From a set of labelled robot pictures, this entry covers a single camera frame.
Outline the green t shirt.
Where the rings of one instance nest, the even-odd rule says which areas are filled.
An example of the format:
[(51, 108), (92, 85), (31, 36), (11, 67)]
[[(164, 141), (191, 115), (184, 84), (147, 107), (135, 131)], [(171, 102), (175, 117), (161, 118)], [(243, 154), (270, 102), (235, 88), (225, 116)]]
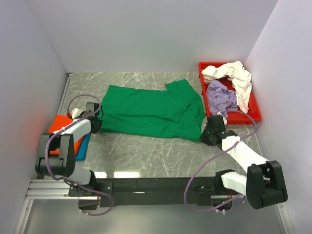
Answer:
[(200, 95), (186, 79), (165, 90), (109, 86), (101, 131), (199, 142), (205, 117)]

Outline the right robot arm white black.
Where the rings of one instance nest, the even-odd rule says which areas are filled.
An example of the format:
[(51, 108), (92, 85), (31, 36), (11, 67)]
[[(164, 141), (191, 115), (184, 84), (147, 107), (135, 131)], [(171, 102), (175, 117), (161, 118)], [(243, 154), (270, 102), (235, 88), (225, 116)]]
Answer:
[(226, 130), (221, 115), (207, 118), (200, 141), (209, 146), (219, 147), (229, 154), (246, 173), (246, 175), (241, 175), (234, 170), (217, 172), (214, 179), (214, 188), (217, 192), (236, 191), (244, 195), (254, 209), (288, 200), (280, 163), (262, 157), (247, 146), (237, 133)]

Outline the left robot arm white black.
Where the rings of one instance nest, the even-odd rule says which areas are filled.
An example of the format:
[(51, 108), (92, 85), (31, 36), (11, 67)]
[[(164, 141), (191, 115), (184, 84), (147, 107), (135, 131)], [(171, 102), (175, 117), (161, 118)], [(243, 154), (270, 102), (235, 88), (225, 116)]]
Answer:
[(57, 115), (47, 133), (39, 137), (35, 171), (41, 176), (53, 175), (94, 190), (97, 179), (93, 171), (76, 165), (76, 156), (83, 140), (96, 134), (102, 120), (98, 117), (101, 106), (88, 102), (85, 111), (73, 109), (66, 115)]

